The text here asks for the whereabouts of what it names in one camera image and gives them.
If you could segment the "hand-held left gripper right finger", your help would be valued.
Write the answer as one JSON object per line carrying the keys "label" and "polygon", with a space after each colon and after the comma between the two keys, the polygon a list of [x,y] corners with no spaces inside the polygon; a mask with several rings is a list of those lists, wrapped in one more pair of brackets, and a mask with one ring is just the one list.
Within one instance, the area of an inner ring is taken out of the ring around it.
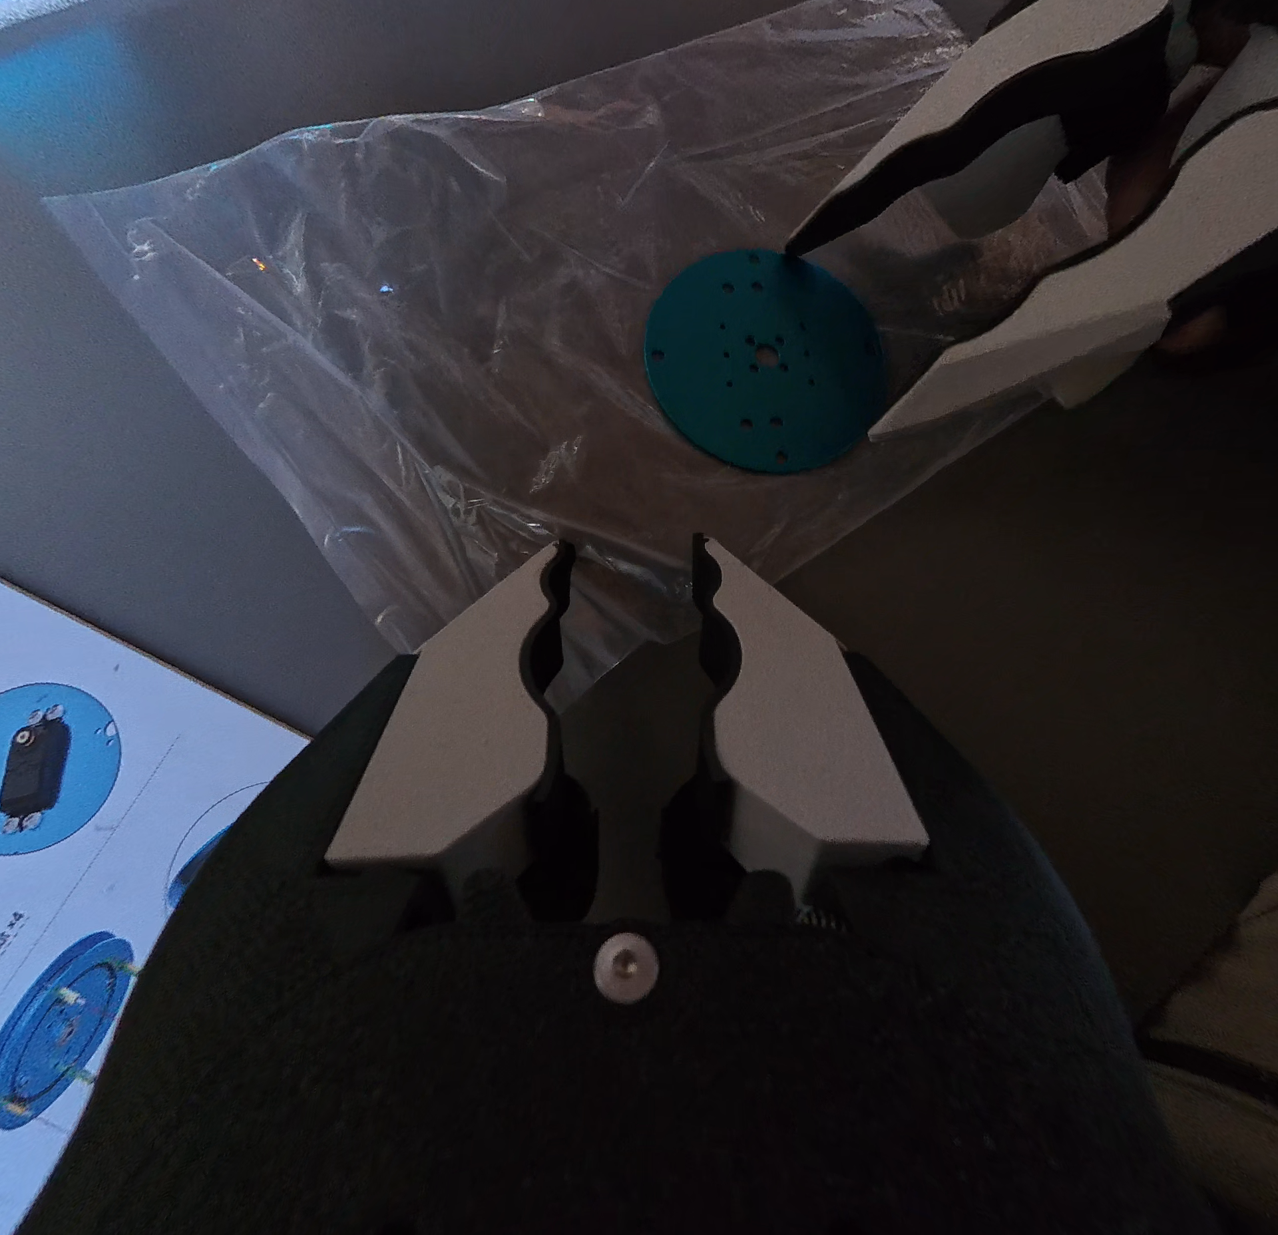
{"label": "hand-held left gripper right finger", "polygon": [[671,918],[725,920],[749,875],[802,908],[828,873],[922,861],[928,830],[840,642],[711,536],[691,562],[711,698],[661,818]]}

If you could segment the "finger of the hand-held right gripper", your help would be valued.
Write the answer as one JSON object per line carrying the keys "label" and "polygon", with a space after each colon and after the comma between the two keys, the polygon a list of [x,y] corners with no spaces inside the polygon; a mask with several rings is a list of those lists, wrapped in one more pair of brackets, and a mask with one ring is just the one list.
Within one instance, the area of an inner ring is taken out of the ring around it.
{"label": "finger of the hand-held right gripper", "polygon": [[1078,406],[1172,324],[1275,268],[1275,230],[1277,30],[1255,26],[1183,130],[1167,183],[1127,230],[1056,267],[993,329],[943,352],[869,440],[1022,392]]}
{"label": "finger of the hand-held right gripper", "polygon": [[955,237],[1022,218],[1140,146],[1197,52],[1200,0],[1021,0],[831,190],[787,240],[812,254],[922,192]]}

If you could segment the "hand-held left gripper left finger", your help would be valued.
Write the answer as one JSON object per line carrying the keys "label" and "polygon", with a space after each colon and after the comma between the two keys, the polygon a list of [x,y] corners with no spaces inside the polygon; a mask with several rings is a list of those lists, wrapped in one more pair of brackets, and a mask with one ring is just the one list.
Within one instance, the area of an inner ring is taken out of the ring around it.
{"label": "hand-held left gripper left finger", "polygon": [[455,906],[471,878],[496,873],[534,920],[584,921],[599,817],[565,768],[547,701],[575,558],[571,543],[544,548],[419,649],[328,868],[430,874]]}

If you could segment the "blue perforated round metal plate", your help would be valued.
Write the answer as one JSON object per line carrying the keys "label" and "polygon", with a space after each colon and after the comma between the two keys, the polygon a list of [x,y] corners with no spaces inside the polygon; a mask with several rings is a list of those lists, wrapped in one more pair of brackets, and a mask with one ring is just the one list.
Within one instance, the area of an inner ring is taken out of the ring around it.
{"label": "blue perforated round metal plate", "polygon": [[647,384],[694,448],[742,471],[834,465],[884,417],[884,340],[858,296],[805,259],[708,255],[653,302]]}

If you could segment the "clear plastic bag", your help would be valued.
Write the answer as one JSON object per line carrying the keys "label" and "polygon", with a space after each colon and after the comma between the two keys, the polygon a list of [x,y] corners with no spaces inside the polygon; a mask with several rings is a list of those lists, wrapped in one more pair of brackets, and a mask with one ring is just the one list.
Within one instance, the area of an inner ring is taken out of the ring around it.
{"label": "clear plastic bag", "polygon": [[394,652],[571,542],[569,701],[689,633],[694,534],[786,578],[1033,409],[740,471],[641,362],[671,279],[778,249],[965,46],[936,0],[802,0],[530,98],[43,205]]}

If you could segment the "grey desk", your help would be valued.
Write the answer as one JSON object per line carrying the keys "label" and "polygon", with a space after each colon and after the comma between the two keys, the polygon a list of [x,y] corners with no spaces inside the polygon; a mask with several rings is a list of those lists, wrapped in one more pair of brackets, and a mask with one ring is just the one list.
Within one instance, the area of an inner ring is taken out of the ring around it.
{"label": "grey desk", "polygon": [[[3,30],[3,577],[314,734],[390,649],[43,209],[802,0],[94,0]],[[1275,871],[1275,371],[1143,364],[792,574],[1028,824],[1136,1018]]]}

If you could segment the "person's right hand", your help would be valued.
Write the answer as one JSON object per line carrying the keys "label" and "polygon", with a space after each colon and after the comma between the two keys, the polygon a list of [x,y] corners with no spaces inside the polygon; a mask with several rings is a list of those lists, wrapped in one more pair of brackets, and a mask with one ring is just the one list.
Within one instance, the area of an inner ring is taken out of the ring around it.
{"label": "person's right hand", "polygon": [[[1193,71],[1144,142],[1127,155],[1111,158],[1106,173],[1111,237],[1127,230],[1162,192],[1178,142],[1218,79],[1217,70]],[[1227,315],[1217,306],[1165,331],[1156,352],[1168,361],[1199,358],[1218,348],[1225,333]]]}

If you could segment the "assembly guide booklet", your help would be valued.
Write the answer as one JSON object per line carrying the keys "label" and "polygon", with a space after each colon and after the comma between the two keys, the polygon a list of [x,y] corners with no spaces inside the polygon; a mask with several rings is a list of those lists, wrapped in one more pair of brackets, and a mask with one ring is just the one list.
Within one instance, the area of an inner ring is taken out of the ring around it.
{"label": "assembly guide booklet", "polygon": [[309,739],[3,584],[3,1146],[53,1164],[212,846]]}

